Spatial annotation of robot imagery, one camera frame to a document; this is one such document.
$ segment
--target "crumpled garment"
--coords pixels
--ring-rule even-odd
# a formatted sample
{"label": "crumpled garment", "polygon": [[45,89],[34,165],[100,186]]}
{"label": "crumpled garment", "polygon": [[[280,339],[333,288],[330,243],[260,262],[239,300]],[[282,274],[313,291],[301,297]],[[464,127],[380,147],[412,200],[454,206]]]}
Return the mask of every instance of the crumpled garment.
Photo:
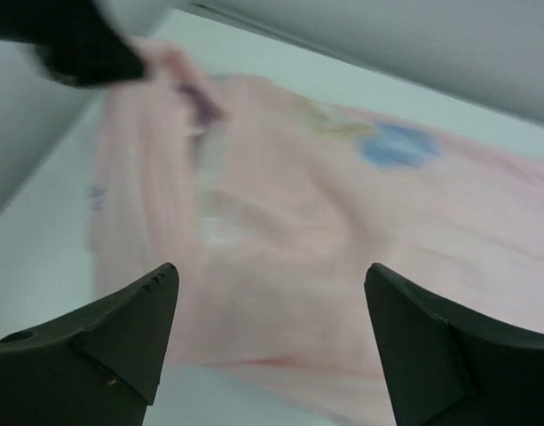
{"label": "crumpled garment", "polygon": [[149,78],[106,96],[91,243],[100,296],[177,267],[168,363],[393,424],[373,262],[544,332],[544,162],[138,48]]}

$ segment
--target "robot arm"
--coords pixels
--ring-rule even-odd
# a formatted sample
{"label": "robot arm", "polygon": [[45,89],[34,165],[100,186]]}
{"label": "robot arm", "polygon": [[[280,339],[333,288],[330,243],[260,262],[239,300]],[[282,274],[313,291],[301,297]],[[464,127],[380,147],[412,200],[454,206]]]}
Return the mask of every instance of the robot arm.
{"label": "robot arm", "polygon": [[49,76],[69,86],[137,80],[145,73],[93,0],[0,0],[0,40],[33,44]]}

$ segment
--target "white tabletop surface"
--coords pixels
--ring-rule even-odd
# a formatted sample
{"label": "white tabletop surface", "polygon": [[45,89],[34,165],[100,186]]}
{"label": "white tabletop surface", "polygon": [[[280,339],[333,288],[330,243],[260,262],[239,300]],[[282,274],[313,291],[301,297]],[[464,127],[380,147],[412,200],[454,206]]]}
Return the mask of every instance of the white tabletop surface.
{"label": "white tabletop surface", "polygon": [[[264,75],[316,99],[425,123],[544,157],[544,128],[184,12],[154,34],[179,43],[207,72]],[[0,337],[92,300],[85,194],[93,173],[93,104],[0,216]],[[146,426],[327,425],[209,370],[166,368]]]}

